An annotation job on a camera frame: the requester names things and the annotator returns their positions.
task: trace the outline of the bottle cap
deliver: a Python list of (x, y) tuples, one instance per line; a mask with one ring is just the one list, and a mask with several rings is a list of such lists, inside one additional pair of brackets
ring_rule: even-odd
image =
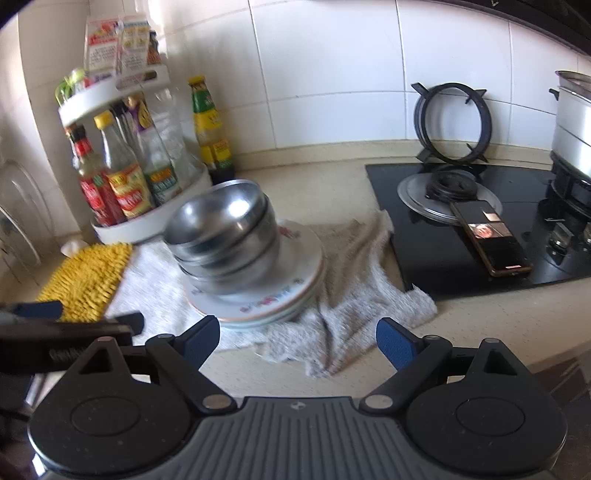
[(111, 104), (111, 112), (114, 116), (125, 115), (129, 109), (123, 100)]
[(100, 115), (95, 117), (95, 125), (99, 130), (103, 130), (113, 123), (113, 114), (108, 110), (102, 112)]
[(191, 78), (189, 78), (188, 82), (189, 82), (189, 85), (195, 85), (196, 83), (205, 82), (205, 77), (203, 75), (191, 77)]
[(73, 142), (78, 142), (83, 138), (86, 138), (86, 128), (84, 128), (84, 125), (73, 124), (65, 130), (66, 135), (68, 135)]
[(84, 69), (74, 69), (72, 70), (72, 72), (70, 73), (70, 86), (71, 85), (75, 85), (78, 82), (81, 82), (82, 80), (84, 80), (84, 78), (86, 77), (86, 72), (84, 71)]

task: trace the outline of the dish towel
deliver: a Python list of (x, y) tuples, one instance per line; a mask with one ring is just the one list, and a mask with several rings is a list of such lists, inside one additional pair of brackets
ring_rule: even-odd
[[(406, 293), (394, 287), (381, 267), (384, 247), (392, 232), (386, 212), (366, 223), (310, 227), (324, 245), (326, 273), (317, 298), (296, 320), (260, 330), (222, 329), (218, 349), (258, 346), (273, 362), (305, 362), (306, 374), (327, 377), (375, 346), (375, 328), (392, 317), (408, 328), (418, 327), (437, 313), (432, 299), (415, 288)], [(136, 247), (107, 316), (139, 310), (146, 327), (134, 343), (159, 333), (179, 335), (202, 315), (189, 305), (182, 273), (161, 241)]]

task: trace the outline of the screw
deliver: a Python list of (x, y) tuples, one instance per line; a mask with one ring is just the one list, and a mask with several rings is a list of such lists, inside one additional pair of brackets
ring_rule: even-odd
[(209, 410), (221, 410), (230, 405), (232, 405), (232, 399), (223, 394), (208, 395), (203, 399), (203, 406)]
[(365, 404), (369, 408), (385, 410), (394, 405), (394, 401), (387, 395), (370, 395), (369, 397), (365, 397)]

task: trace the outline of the yellow chenille scrubber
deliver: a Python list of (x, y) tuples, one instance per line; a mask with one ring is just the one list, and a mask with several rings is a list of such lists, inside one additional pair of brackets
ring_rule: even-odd
[(132, 245), (92, 245), (64, 260), (37, 301), (59, 300), (63, 322), (97, 322), (109, 304), (131, 255)]

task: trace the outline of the stacked plates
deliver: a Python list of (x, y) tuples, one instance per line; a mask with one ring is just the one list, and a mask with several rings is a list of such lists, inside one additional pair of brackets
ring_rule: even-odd
[(213, 295), (185, 278), (189, 303), (203, 315), (215, 315), (221, 327), (249, 330), (296, 317), (320, 290), (324, 277), (322, 243), (299, 223), (278, 222), (279, 254), (265, 277), (240, 292)]

